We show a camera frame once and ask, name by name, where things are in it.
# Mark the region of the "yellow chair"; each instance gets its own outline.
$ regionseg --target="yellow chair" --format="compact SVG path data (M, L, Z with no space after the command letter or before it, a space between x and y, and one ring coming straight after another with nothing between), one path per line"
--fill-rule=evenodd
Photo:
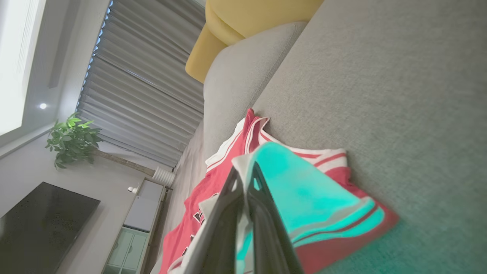
M203 83L218 53L228 45L285 23L306 21L323 0L206 0L206 24L186 63Z

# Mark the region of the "green cabinet door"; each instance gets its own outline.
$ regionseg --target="green cabinet door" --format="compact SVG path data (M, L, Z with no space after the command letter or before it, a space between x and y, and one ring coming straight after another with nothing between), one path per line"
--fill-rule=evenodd
M146 235L135 234L133 236L132 245L129 247L129 253L127 254L127 259L125 259L124 268L139 268L139 264L142 263L142 253L144 253L146 240Z
M130 242L132 241L134 234L128 231L120 231L117 243L110 255L108 263L111 265L122 266L127 250L130 248Z

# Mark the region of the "gray sofa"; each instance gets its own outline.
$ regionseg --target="gray sofa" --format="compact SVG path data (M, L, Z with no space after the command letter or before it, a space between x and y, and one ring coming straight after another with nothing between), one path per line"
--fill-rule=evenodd
M205 157L252 107L287 145L345 148L400 216L321 273L487 271L486 1L325 0L224 49L204 93Z

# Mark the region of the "wooden floor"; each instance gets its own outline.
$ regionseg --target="wooden floor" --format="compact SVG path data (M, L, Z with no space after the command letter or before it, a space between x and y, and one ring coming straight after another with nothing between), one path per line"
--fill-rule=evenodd
M203 158L203 122L200 123L178 165L174 169L176 178L169 191L155 227L155 234L149 249L148 261L143 274L149 274L159 256L166 234L181 222L185 211L184 201L194 187L205 177L206 165Z

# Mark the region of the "curtain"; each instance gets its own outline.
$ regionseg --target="curtain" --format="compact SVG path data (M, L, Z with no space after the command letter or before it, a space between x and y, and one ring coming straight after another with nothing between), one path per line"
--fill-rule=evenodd
M114 145L175 167L203 118L203 85L185 72L205 23L192 0L114 0L77 111Z

